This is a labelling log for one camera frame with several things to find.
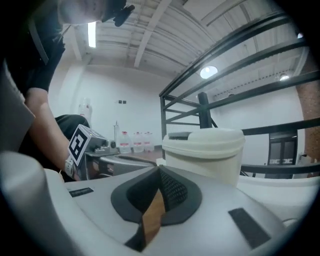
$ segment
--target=plastic bucket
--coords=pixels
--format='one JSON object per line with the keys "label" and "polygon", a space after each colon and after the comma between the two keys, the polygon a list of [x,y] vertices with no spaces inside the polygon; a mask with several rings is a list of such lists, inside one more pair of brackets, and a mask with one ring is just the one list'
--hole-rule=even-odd
{"label": "plastic bucket", "polygon": [[219,179],[236,187],[244,143],[242,130],[207,128],[170,133],[164,137],[162,148],[167,166]]}

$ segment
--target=window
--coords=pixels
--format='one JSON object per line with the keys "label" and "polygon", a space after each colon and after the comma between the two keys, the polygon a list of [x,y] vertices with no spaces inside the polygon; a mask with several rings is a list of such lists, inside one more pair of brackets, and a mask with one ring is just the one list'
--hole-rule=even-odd
{"label": "window", "polygon": [[[268,165],[295,165],[297,158],[297,131],[269,134]],[[266,174],[269,179],[292,179],[292,174]]]}

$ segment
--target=black mesh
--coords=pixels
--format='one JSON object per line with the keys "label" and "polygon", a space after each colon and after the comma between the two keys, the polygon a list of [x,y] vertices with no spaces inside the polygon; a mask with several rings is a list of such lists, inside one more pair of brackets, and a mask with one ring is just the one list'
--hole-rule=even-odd
{"label": "black mesh", "polygon": [[188,190],[183,184],[165,172],[160,171],[160,176],[160,191],[163,197],[165,211],[168,212],[187,199]]}

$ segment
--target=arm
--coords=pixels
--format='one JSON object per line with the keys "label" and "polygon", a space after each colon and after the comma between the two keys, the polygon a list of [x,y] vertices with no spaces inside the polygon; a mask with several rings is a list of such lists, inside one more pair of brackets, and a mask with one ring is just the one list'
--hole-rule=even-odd
{"label": "arm", "polygon": [[59,169],[65,169],[69,141],[60,130],[48,103],[48,92],[30,88],[25,104],[35,115],[29,135],[40,151]]}

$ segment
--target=ceiling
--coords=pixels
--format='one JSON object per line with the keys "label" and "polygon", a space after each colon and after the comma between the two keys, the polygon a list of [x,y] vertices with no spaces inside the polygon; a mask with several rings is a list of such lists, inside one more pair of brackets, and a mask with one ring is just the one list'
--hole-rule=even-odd
{"label": "ceiling", "polygon": [[[96,48],[88,46],[88,27],[78,25],[65,34],[66,48],[77,59],[91,54],[90,64],[139,69],[173,79],[204,51],[232,31],[280,9],[270,0],[130,0],[135,10],[121,26],[110,20],[97,23]],[[213,59],[218,71],[256,52],[297,38],[292,24],[285,24],[238,44]],[[296,76],[308,54],[298,48],[247,66],[206,86],[209,101]],[[178,96],[200,83],[200,70],[171,94]],[[196,94],[188,97],[197,101]]]}

